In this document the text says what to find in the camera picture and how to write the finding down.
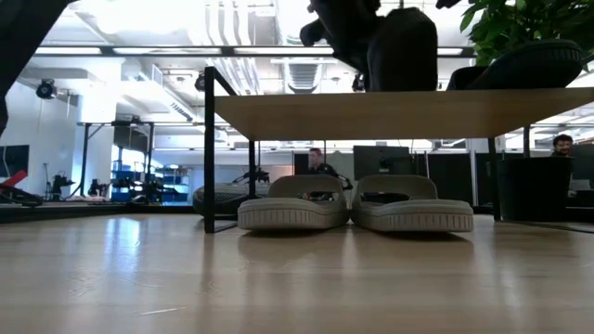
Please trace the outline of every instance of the light wood surface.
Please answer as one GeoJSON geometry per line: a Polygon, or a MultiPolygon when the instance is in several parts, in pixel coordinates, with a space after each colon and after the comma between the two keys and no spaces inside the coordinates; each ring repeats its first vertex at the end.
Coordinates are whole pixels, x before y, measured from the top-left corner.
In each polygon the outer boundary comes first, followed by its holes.
{"type": "Polygon", "coordinates": [[[348,226],[206,236],[191,215],[0,225],[2,333],[591,333],[594,236],[348,226]]]}
{"type": "Polygon", "coordinates": [[[252,140],[485,138],[594,101],[594,88],[218,96],[252,140]]]}

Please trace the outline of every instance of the wooden shelf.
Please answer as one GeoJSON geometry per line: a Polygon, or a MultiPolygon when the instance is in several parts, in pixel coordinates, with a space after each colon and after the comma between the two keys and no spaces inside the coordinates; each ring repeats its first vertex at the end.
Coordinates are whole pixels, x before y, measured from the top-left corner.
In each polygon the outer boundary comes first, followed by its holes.
{"type": "Polygon", "coordinates": [[[594,88],[218,96],[251,140],[485,138],[594,101],[594,88]]]}

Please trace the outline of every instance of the red object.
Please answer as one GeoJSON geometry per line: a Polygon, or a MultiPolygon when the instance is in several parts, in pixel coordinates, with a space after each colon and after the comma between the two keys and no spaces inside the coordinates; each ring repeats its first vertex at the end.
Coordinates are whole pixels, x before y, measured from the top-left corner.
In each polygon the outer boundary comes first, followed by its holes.
{"type": "Polygon", "coordinates": [[[18,171],[16,174],[12,175],[12,177],[7,179],[2,184],[5,186],[16,186],[18,182],[24,180],[26,177],[27,177],[27,172],[18,171]]]}

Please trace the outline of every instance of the dark hair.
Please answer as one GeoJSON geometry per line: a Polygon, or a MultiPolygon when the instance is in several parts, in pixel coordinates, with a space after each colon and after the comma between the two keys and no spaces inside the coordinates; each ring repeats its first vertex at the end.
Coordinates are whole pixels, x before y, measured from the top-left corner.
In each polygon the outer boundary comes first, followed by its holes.
{"type": "Polygon", "coordinates": [[[553,139],[553,146],[557,146],[560,141],[568,141],[570,143],[574,143],[574,139],[570,135],[557,135],[555,139],[553,139]]]}

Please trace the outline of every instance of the man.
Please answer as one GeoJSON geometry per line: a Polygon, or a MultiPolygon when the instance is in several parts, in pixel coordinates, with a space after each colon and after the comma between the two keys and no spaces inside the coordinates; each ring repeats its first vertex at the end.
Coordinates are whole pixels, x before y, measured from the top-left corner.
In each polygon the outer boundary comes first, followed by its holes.
{"type": "Polygon", "coordinates": [[[574,139],[569,135],[557,135],[553,139],[553,153],[551,157],[569,157],[574,139]]]}
{"type": "Polygon", "coordinates": [[[334,168],[327,163],[324,163],[324,155],[319,148],[309,149],[309,173],[322,173],[338,177],[338,173],[336,173],[334,168]]]}

